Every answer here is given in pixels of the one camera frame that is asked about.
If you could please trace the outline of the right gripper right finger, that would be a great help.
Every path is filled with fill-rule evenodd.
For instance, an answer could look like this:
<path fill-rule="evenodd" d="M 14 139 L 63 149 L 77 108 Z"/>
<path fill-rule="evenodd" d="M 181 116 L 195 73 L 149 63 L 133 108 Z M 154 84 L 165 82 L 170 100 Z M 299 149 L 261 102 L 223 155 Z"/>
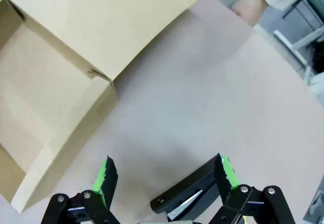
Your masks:
<path fill-rule="evenodd" d="M 226 156 L 216 155 L 214 178 L 223 205 L 209 223 L 239 223 L 244 216 L 255 223 L 295 223 L 281 188 L 240 184 Z"/>

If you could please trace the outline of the person's left hand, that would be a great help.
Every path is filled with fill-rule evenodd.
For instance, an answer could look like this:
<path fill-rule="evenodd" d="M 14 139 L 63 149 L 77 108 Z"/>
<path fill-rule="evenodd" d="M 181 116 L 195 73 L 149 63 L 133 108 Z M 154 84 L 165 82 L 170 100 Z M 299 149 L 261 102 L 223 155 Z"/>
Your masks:
<path fill-rule="evenodd" d="M 265 0 L 238 0 L 231 9 L 248 25 L 255 26 L 267 7 Z"/>

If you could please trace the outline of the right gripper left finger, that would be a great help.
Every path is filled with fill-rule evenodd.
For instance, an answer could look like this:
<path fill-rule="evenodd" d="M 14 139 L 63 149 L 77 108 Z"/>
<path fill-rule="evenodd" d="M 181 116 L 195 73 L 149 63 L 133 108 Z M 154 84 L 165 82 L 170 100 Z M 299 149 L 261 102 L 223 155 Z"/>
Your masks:
<path fill-rule="evenodd" d="M 63 193 L 51 197 L 42 223 L 119 223 L 110 211 L 117 180 L 114 161 L 107 157 L 92 189 L 71 198 Z"/>

